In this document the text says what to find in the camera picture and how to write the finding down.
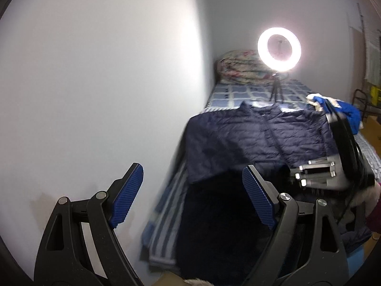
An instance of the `plaid blue bedsheet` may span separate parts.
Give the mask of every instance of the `plaid blue bedsheet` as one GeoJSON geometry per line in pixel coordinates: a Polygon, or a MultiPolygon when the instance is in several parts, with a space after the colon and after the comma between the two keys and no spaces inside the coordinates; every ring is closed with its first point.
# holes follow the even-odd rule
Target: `plaid blue bedsheet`
{"type": "MultiPolygon", "coordinates": [[[[280,104],[283,111],[306,108],[306,96],[312,91],[297,80],[281,82],[284,103],[280,104]]],[[[221,111],[238,108],[243,101],[255,107],[268,106],[271,95],[271,83],[258,84],[217,84],[203,112],[221,111]]],[[[381,179],[381,160],[374,148],[359,133],[355,135],[364,156],[369,161],[377,181],[381,179]]],[[[185,158],[167,185],[159,203],[151,214],[146,225],[142,242],[149,250],[149,263],[165,270],[177,272],[176,268],[176,238],[180,226],[182,208],[187,191],[187,171],[185,158]]]]}

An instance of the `bed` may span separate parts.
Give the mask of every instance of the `bed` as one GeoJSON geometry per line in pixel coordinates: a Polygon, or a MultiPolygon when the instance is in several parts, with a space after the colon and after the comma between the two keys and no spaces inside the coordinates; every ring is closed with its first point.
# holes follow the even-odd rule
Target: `bed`
{"type": "MultiPolygon", "coordinates": [[[[284,102],[279,106],[282,111],[308,107],[305,100],[306,96],[312,93],[311,89],[294,79],[282,80],[281,86],[284,102]]],[[[238,108],[243,101],[254,107],[271,105],[274,103],[269,102],[271,89],[272,83],[269,81],[247,84],[218,83],[203,112],[238,108]]],[[[380,181],[380,158],[361,133],[355,135],[355,139],[372,167],[376,180],[380,181]]],[[[173,178],[165,188],[142,234],[143,246],[149,250],[149,264],[174,272],[178,272],[175,257],[176,237],[187,191],[185,164],[185,158],[181,157],[173,178]]]]}

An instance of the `navy blue quilted jacket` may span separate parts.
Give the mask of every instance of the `navy blue quilted jacket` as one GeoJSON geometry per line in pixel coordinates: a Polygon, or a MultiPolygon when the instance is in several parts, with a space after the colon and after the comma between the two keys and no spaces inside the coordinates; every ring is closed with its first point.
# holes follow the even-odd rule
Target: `navy blue quilted jacket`
{"type": "Polygon", "coordinates": [[[254,164],[266,179],[286,165],[336,154],[323,112],[282,112],[278,106],[255,108],[246,103],[228,111],[192,117],[186,129],[190,182],[254,164]]]}

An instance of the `bedsheet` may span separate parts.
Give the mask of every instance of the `bedsheet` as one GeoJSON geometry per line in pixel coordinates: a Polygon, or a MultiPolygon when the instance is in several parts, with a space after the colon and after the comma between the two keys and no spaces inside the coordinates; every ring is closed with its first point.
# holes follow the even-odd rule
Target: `bedsheet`
{"type": "MultiPolygon", "coordinates": [[[[283,111],[304,109],[308,105],[305,98],[313,93],[307,86],[297,80],[281,81],[284,103],[283,111]]],[[[255,107],[268,106],[272,85],[256,84],[217,84],[202,112],[221,111],[238,108],[243,101],[255,107]]],[[[381,160],[374,148],[361,133],[355,135],[364,156],[375,173],[377,181],[381,180],[381,160]]],[[[149,250],[149,263],[165,270],[178,272],[176,267],[176,237],[180,226],[182,208],[188,188],[185,157],[182,156],[178,170],[165,188],[157,206],[150,216],[143,234],[143,246],[149,250]]]]}

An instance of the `metal screw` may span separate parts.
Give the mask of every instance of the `metal screw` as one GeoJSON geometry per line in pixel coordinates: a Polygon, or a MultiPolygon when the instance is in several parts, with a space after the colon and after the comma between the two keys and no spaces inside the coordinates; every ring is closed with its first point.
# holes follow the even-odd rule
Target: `metal screw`
{"type": "Polygon", "coordinates": [[[289,194],[286,194],[286,193],[281,193],[279,196],[284,201],[288,201],[291,199],[291,196],[289,194]]]}
{"type": "Polygon", "coordinates": [[[61,197],[58,199],[58,203],[59,204],[65,204],[67,202],[67,198],[66,197],[61,197]]]}
{"type": "Polygon", "coordinates": [[[97,199],[104,199],[106,198],[106,193],[104,191],[100,191],[96,194],[97,199]]]}
{"type": "Polygon", "coordinates": [[[324,199],[319,199],[319,200],[317,201],[317,203],[318,203],[320,206],[326,206],[326,205],[327,205],[327,201],[324,200],[324,199]]]}

